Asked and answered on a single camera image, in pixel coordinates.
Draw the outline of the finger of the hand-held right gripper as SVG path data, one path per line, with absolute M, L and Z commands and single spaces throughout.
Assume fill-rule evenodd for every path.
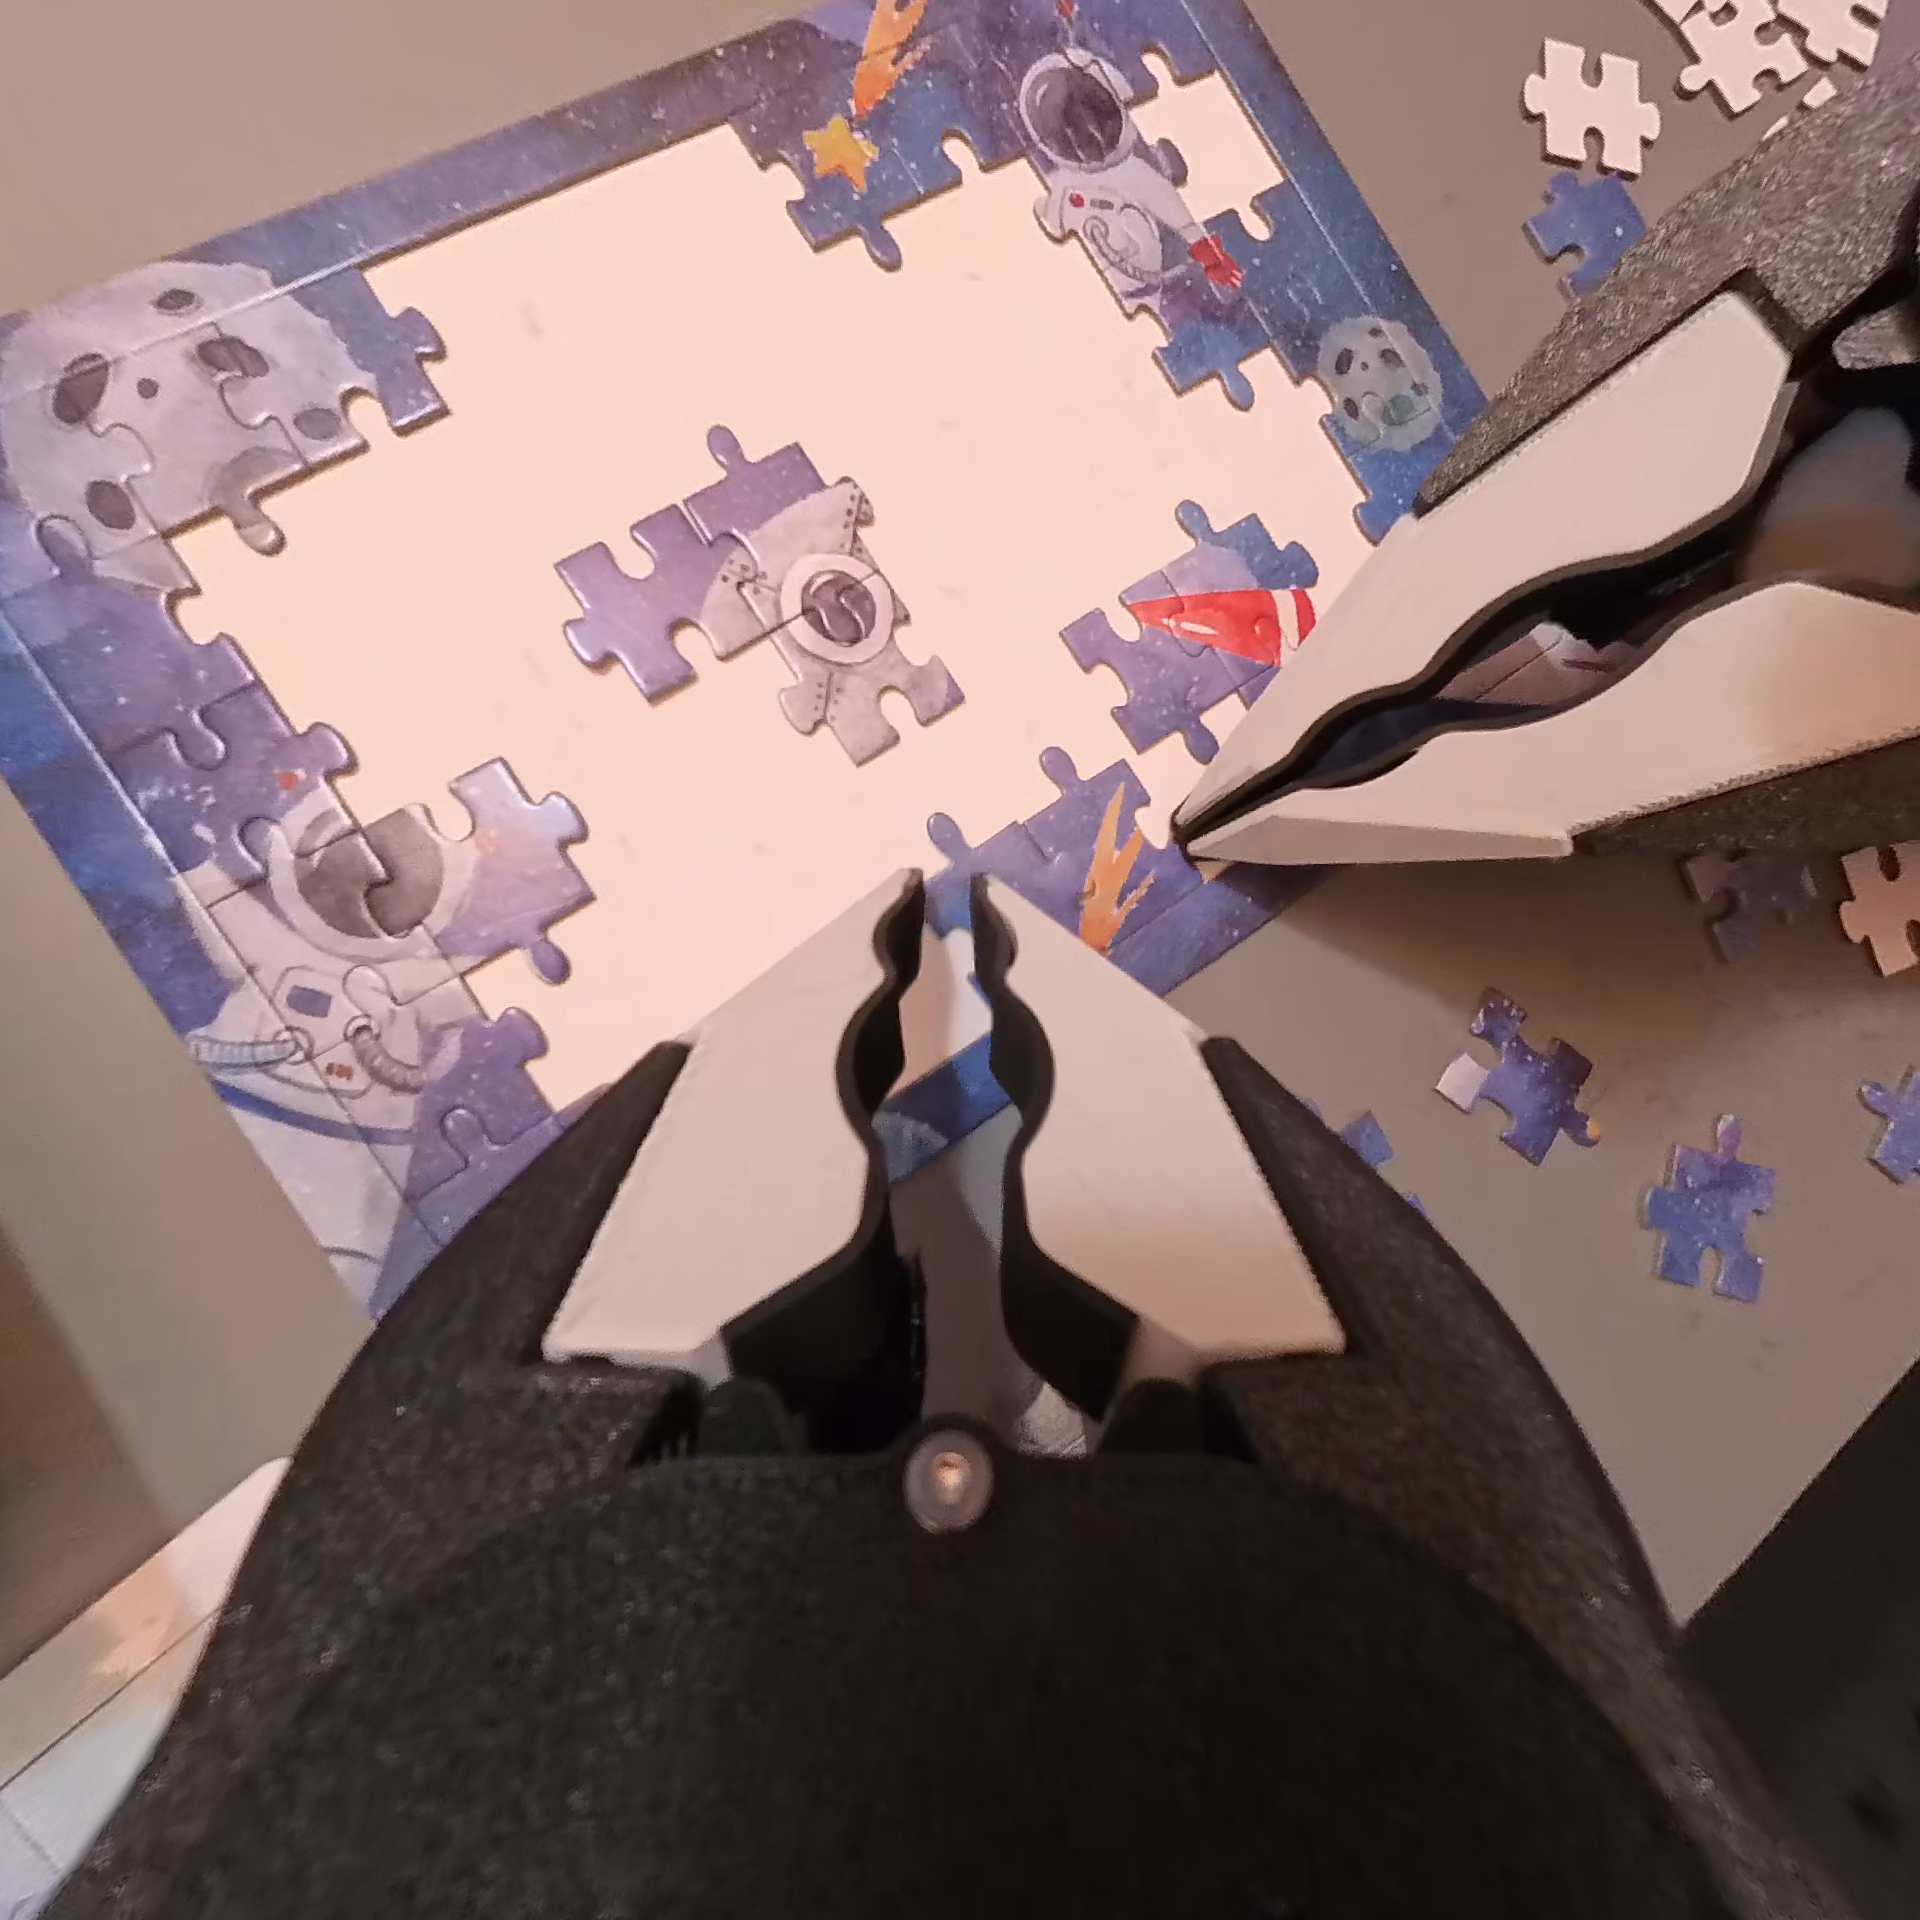
M 1204 858 L 1562 858 L 1577 836 L 1917 733 L 1920 619 L 1827 585 L 1698 610 L 1585 705 L 1449 730 L 1397 768 L 1189 829 Z
M 1790 344 L 1725 291 L 1632 356 L 1571 410 L 1406 515 L 1330 601 L 1304 654 L 1224 737 L 1182 843 L 1243 813 L 1330 718 L 1449 678 L 1477 631 L 1581 572 L 1641 559 L 1712 526 L 1768 463 L 1790 410 Z

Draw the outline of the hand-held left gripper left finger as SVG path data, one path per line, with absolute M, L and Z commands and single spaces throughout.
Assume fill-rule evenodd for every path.
M 907 1067 L 923 877 L 901 868 L 685 1031 L 542 1361 L 859 1382 L 907 1271 L 872 1113 Z

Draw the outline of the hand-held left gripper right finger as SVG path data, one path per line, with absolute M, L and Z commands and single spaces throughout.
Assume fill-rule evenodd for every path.
M 999 1320 L 1089 1420 L 1136 1382 L 1346 1352 L 1204 1038 L 999 878 L 970 886 L 1007 1152 Z

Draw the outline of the dark blue puzzle piece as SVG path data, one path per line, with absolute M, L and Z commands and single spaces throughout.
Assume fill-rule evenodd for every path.
M 923 877 L 932 936 L 970 929 L 970 886 L 982 877 L 1012 886 L 1020 898 L 1067 926 L 1067 858 L 1047 855 L 1020 819 L 999 822 L 985 843 L 970 843 L 948 813 L 932 813 L 923 836 L 945 855 L 945 868 Z

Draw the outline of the purple helmet-part puzzle piece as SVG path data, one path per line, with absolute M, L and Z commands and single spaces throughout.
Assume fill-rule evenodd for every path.
M 450 792 L 469 813 L 465 841 L 444 841 L 450 907 L 429 913 L 435 944 L 456 977 L 520 950 L 548 987 L 569 977 L 551 926 L 584 911 L 594 895 L 569 858 L 584 819 L 564 792 L 531 798 L 503 759 L 492 759 Z

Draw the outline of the joined satellite puzzle pieces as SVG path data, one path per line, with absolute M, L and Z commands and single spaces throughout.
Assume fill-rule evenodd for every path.
M 711 658 L 757 644 L 786 667 L 779 691 L 799 733 L 830 730 L 852 761 L 901 743 L 882 697 L 901 691 L 917 723 L 964 705 L 940 658 L 901 646 L 907 601 L 863 544 L 872 506 L 859 481 L 823 481 L 804 444 L 747 457 L 726 426 L 709 429 L 718 481 L 640 515 L 633 575 L 606 542 L 556 559 L 577 619 L 560 626 L 584 667 L 622 667 L 655 710 L 698 671 L 676 646 L 698 626 Z

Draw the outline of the space puzzle board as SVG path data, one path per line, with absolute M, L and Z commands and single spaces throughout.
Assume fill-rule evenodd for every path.
M 3 319 L 3 782 L 381 1312 L 636 1053 L 1117 759 L 1140 829 L 1480 382 L 1243 7 L 820 7 Z M 747 457 L 859 481 L 964 705 L 852 761 L 774 644 L 647 705 L 556 559 Z M 465 977 L 450 778 L 589 907 Z M 970 1132 L 964 929 L 893 1167 Z

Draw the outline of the pile of loose puzzle pieces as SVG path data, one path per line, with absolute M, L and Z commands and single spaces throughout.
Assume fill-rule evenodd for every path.
M 1870 69 L 1885 35 L 1885 0 L 1851 7 L 1660 7 L 1687 39 L 1676 89 L 1712 89 L 1727 111 L 1758 109 L 1758 80 L 1797 80 L 1809 67 Z M 1660 143 L 1661 111 L 1641 103 L 1632 55 L 1591 55 L 1571 39 L 1542 39 L 1542 69 L 1521 86 L 1521 111 L 1547 128 L 1547 156 L 1585 164 L 1597 135 L 1597 175 L 1552 175 L 1552 207 L 1524 224 L 1547 259 L 1581 250 L 1567 291 L 1591 291 L 1628 242 L 1641 239 L 1641 212 L 1628 180 Z M 1812 559 L 1837 556 L 1837 536 L 1862 536 L 1876 556 L 1897 559 L 1897 582 L 1917 572 L 1917 426 L 1897 410 L 1862 410 L 1837 421 L 1833 444 L 1812 444 L 1809 463 L 1790 475 L 1790 544 L 1809 542 Z M 1768 926 L 1827 911 L 1842 942 L 1865 944 L 1878 977 L 1917 968 L 1920 855 L 1917 841 L 1851 851 L 1851 855 L 1785 855 L 1733 851 L 1695 855 L 1676 865 L 1695 898 L 1712 907 L 1712 944 L 1744 958 Z

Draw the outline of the comet print puzzle piece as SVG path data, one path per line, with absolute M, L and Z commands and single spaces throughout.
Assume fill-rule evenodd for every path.
M 1149 841 L 1149 782 L 1125 759 L 1089 778 L 1067 749 L 1047 749 L 1040 772 L 1057 782 L 1057 798 L 1025 813 L 1047 855 L 1040 911 L 1083 944 L 1113 950 L 1204 886 L 1178 851 Z

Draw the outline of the black dotted mat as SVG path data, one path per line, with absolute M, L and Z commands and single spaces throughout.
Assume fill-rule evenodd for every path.
M 1862 1915 L 1920 1915 L 1920 1374 L 1695 1614 L 1687 1667 Z

